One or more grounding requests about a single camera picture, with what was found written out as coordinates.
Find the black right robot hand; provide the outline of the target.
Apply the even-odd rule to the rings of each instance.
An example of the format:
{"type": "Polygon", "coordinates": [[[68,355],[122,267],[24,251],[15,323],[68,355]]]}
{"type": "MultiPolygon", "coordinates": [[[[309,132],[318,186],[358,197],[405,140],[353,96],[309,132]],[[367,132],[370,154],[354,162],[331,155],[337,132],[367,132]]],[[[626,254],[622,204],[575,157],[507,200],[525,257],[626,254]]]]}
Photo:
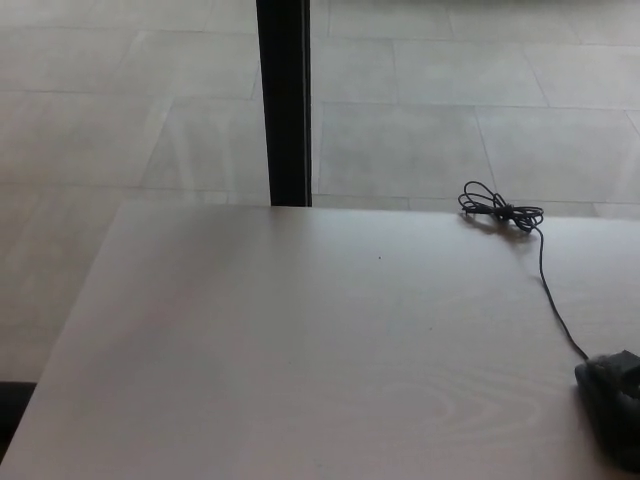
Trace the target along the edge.
{"type": "Polygon", "coordinates": [[[639,357],[628,350],[588,361],[592,374],[610,388],[631,398],[639,398],[639,357]]]}

